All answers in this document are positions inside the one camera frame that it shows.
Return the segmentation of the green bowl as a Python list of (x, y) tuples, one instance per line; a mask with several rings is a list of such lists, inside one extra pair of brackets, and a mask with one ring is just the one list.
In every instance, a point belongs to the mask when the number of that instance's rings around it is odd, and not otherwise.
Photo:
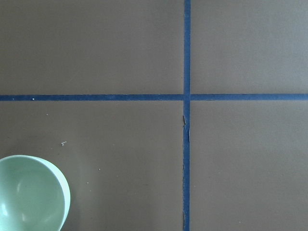
[(68, 182), (53, 163), (28, 155), (0, 160), (2, 231), (59, 231), (70, 201)]

